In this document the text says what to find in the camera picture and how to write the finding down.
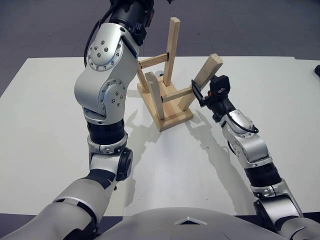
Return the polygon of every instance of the robotic arm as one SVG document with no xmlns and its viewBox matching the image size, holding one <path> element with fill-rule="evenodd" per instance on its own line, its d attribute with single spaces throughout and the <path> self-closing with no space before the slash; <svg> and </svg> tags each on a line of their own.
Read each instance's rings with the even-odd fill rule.
<svg viewBox="0 0 320 240">
<path fill-rule="evenodd" d="M 306 240 L 320 236 L 319 223 L 304 218 L 286 181 L 280 177 L 264 140 L 253 122 L 236 109 L 228 98 L 229 78 L 214 76 L 208 96 L 192 80 L 193 93 L 200 106 L 213 112 L 230 150 L 236 155 L 251 183 L 257 201 L 254 208 L 264 226 L 287 239 Z"/>
<path fill-rule="evenodd" d="M 86 47 L 86 67 L 74 87 L 89 130 L 90 172 L 5 240 L 95 238 L 117 182 L 130 175 L 133 152 L 126 147 L 123 120 L 126 92 L 137 72 L 138 46 L 151 23 L 154 0 L 110 2 L 110 10 L 90 35 L 87 45 L 99 26 L 94 42 Z"/>
</svg>

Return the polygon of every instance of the wooden leg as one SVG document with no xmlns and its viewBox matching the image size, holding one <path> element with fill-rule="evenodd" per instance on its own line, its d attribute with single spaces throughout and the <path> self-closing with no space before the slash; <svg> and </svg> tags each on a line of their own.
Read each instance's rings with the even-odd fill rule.
<svg viewBox="0 0 320 240">
<path fill-rule="evenodd" d="M 217 54 L 211 54 L 198 72 L 194 81 L 201 87 L 201 89 L 210 81 L 223 64 L 223 60 Z M 190 104 L 195 100 L 195 95 L 188 94 L 181 98 L 179 107 L 182 111 L 186 110 Z"/>
<path fill-rule="evenodd" d="M 150 93 L 150 90 L 149 90 L 149 87 L 148 87 L 148 84 L 147 84 L 147 80 L 145 78 L 144 72 L 141 69 L 140 63 L 138 63 L 138 68 L 137 68 L 137 73 L 136 74 L 137 74 L 138 79 L 139 79 L 139 81 L 141 83 L 143 92 L 146 93 L 146 94 Z"/>
<path fill-rule="evenodd" d="M 142 69 L 145 69 L 145 68 L 151 67 L 153 65 L 157 65 L 157 64 L 166 62 L 166 61 L 168 61 L 168 55 L 169 55 L 168 53 L 164 53 L 164 54 L 161 54 L 158 56 L 150 57 L 145 60 L 141 60 L 140 66 Z"/>
<path fill-rule="evenodd" d="M 168 43 L 166 46 L 166 52 L 169 53 L 168 61 L 164 65 L 163 82 L 166 86 L 171 84 L 172 71 L 174 69 L 178 36 L 180 30 L 180 20 L 176 17 L 170 19 Z"/>
<path fill-rule="evenodd" d="M 162 105 L 162 99 L 160 94 L 160 87 L 157 77 L 153 72 L 148 72 L 145 74 L 147 82 L 150 86 L 150 94 L 152 96 L 152 100 L 155 106 L 156 113 L 160 120 L 165 118 L 164 107 Z"/>
</svg>

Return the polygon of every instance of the robot forearm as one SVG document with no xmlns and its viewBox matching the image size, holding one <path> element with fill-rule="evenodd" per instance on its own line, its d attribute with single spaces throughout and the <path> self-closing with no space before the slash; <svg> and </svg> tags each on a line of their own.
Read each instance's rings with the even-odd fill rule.
<svg viewBox="0 0 320 240">
<path fill-rule="evenodd" d="M 315 228 L 319 224 L 303 217 L 287 183 L 273 164 L 266 143 L 257 134 L 259 130 L 230 102 L 229 78 L 214 76 L 206 97 L 201 95 L 201 89 L 194 81 L 192 88 L 201 107 L 212 110 L 213 119 L 222 127 L 230 150 L 238 158 L 251 183 L 251 190 L 258 198 L 254 207 L 265 226 L 289 239 L 293 236 L 297 240 L 309 239 L 306 234 L 320 236 L 319 228 Z"/>
</svg>

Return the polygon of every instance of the circular joint cap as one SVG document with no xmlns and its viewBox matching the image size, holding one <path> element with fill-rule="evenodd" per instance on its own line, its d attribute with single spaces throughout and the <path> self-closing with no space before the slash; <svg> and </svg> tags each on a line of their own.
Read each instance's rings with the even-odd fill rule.
<svg viewBox="0 0 320 240">
<path fill-rule="evenodd" d="M 125 147 L 120 155 L 118 169 L 116 172 L 116 181 L 123 181 L 129 177 L 131 173 L 132 159 L 134 153 L 129 148 Z"/>
</svg>

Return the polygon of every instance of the silver cover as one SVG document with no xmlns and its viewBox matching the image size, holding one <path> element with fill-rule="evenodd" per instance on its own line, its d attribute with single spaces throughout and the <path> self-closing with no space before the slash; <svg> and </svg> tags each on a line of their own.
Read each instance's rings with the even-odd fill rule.
<svg viewBox="0 0 320 240">
<path fill-rule="evenodd" d="M 200 224 L 175 224 L 196 219 Z M 125 217 L 97 240 L 284 240 L 245 220 L 221 212 L 191 207 L 152 209 Z"/>
</svg>

